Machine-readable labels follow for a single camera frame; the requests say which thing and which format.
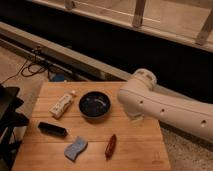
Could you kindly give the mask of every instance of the wooden cutting board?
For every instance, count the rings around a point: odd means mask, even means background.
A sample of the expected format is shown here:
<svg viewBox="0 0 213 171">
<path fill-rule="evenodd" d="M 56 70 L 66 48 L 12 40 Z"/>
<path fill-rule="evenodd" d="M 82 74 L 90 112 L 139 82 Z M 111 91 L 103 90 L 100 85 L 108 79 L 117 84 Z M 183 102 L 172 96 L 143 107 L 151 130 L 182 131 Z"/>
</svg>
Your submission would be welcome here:
<svg viewBox="0 0 213 171">
<path fill-rule="evenodd" d="M 117 101 L 117 90 L 123 82 L 70 82 L 43 84 L 17 154 L 14 171 L 168 171 L 170 164 L 158 121 L 145 117 L 130 121 Z M 49 109 L 66 92 L 75 90 L 77 97 L 60 120 L 52 118 Z M 109 117 L 103 122 L 86 121 L 79 111 L 80 98 L 90 91 L 101 91 L 111 101 Z M 42 134 L 39 122 L 67 129 L 65 139 Z M 117 144 L 110 160 L 105 149 L 112 134 Z M 80 136 L 88 141 L 87 149 L 75 162 L 64 156 L 65 148 Z"/>
</svg>

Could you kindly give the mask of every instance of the concrete floor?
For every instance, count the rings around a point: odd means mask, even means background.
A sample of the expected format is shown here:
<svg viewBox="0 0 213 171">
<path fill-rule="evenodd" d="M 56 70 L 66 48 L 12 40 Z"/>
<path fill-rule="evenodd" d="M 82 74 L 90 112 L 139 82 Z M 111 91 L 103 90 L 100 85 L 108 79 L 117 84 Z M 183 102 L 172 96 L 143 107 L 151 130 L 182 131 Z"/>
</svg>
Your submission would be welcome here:
<svg viewBox="0 0 213 171">
<path fill-rule="evenodd" d="M 16 54 L 0 47 L 0 81 L 15 74 L 25 59 Z M 19 97 L 25 103 L 19 108 L 19 112 L 23 112 L 27 117 L 33 110 L 41 84 L 48 81 L 47 74 L 39 74 L 30 78 L 24 78 L 21 75 L 9 80 L 4 86 L 18 86 L 21 88 Z M 18 128 L 15 131 L 16 137 L 22 139 L 25 129 Z M 209 144 L 203 144 L 202 147 L 196 138 L 184 134 L 190 140 L 174 133 L 172 128 L 162 128 L 162 134 L 166 149 L 168 151 L 169 160 L 172 171 L 212 171 L 213 170 L 213 152 L 208 150 Z M 0 160 L 0 171 L 7 171 L 5 164 Z"/>
</svg>

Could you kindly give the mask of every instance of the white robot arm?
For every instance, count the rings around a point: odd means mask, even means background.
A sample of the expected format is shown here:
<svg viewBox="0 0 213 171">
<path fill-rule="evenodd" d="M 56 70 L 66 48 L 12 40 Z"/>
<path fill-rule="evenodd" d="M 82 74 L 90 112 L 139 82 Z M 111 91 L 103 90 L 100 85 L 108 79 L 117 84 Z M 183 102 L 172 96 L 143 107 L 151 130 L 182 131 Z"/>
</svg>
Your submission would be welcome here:
<svg viewBox="0 0 213 171">
<path fill-rule="evenodd" d="M 155 75 L 137 70 L 118 91 L 118 100 L 131 119 L 143 114 L 213 142 L 213 105 L 153 91 Z"/>
</svg>

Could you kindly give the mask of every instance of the wire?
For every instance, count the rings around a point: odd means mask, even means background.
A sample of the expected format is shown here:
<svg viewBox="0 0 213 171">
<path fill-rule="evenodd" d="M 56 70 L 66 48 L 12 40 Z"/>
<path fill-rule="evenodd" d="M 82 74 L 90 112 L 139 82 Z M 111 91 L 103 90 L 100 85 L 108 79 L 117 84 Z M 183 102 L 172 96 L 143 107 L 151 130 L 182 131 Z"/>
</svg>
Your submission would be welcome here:
<svg viewBox="0 0 213 171">
<path fill-rule="evenodd" d="M 41 73 L 44 73 L 45 71 L 47 71 L 48 79 L 50 80 L 50 73 L 55 73 L 54 71 L 52 71 L 51 67 L 56 67 L 56 66 L 54 64 L 48 62 L 46 59 L 44 59 L 44 60 L 39 59 L 38 60 L 37 55 L 41 54 L 41 52 L 42 52 L 42 48 L 40 46 L 32 49 L 31 53 L 28 54 L 28 58 L 26 59 L 24 64 L 21 66 L 21 68 L 18 70 L 18 72 L 15 75 L 8 77 L 7 79 L 5 79 L 0 84 L 4 84 L 9 79 L 12 79 L 12 78 L 18 76 L 19 73 L 21 73 L 21 75 L 23 77 L 32 77 L 36 74 L 41 74 Z M 32 62 L 29 63 L 29 65 L 26 66 L 26 64 L 29 60 L 32 61 Z"/>
<path fill-rule="evenodd" d="M 0 84 L 5 84 L 8 80 L 10 80 L 11 78 L 14 78 L 14 77 L 16 77 L 16 76 L 18 76 L 19 75 L 19 73 L 22 71 L 22 69 L 24 68 L 24 66 L 27 64 L 27 62 L 28 62 L 28 60 L 29 59 L 26 59 L 26 61 L 24 62 L 24 64 L 21 66 L 21 68 L 18 70 L 18 72 L 15 74 L 15 75 L 12 75 L 12 76 L 10 76 L 10 77 L 8 77 L 7 79 L 5 79 L 3 82 L 1 82 Z"/>
</svg>

